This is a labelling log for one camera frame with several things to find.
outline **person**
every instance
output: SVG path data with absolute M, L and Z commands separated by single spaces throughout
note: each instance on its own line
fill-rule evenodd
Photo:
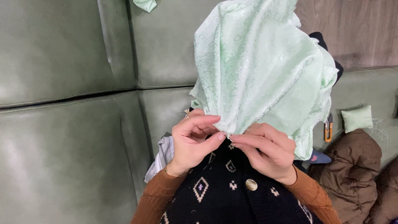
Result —
M 189 112 L 174 157 L 148 182 L 131 224 L 341 224 L 320 185 L 293 165 L 295 142 L 268 124 L 226 135 L 220 116 Z

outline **bracelet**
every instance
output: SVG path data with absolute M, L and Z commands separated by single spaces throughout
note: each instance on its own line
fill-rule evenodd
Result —
M 185 172 L 185 173 L 183 173 L 183 174 L 181 174 L 181 175 L 177 175 L 177 176 L 175 176 L 175 175 L 171 175 L 171 174 L 169 174 L 169 172 L 167 172 L 167 165 L 166 165 L 166 167 L 164 168 L 164 171 L 167 173 L 167 175 L 169 175 L 169 176 L 172 176 L 172 177 L 182 177 L 182 176 L 185 176 L 187 173 L 189 173 L 189 171 L 191 170 L 191 169 L 189 169 L 187 172 Z

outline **mint green fabric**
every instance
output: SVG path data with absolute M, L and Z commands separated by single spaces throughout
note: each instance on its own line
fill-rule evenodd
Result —
M 342 111 L 345 132 L 352 132 L 359 128 L 373 128 L 371 106 L 364 106 L 357 110 Z
M 220 115 L 215 126 L 242 134 L 266 122 L 312 153 L 312 129 L 329 113 L 337 79 L 331 55 L 294 22 L 297 0 L 219 3 L 194 36 L 199 77 L 192 107 Z
M 134 4 L 147 12 L 151 12 L 156 7 L 155 0 L 133 0 Z

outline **small green pillow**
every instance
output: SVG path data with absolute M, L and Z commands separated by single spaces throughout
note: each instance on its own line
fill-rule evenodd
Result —
M 364 106 L 357 110 L 342 111 L 345 132 L 352 132 L 358 128 L 373 128 L 371 106 Z

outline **wrist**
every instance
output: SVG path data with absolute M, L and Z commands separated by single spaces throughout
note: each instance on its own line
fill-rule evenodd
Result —
M 170 161 L 169 164 L 167 164 L 166 170 L 167 174 L 170 176 L 182 176 L 189 171 L 189 169 L 178 166 L 178 164 L 173 161 Z
M 275 180 L 283 185 L 286 185 L 286 186 L 290 186 L 290 185 L 293 185 L 294 183 L 296 183 L 297 173 L 296 173 L 296 169 L 293 166 L 293 164 L 288 169 L 285 177 L 275 179 Z

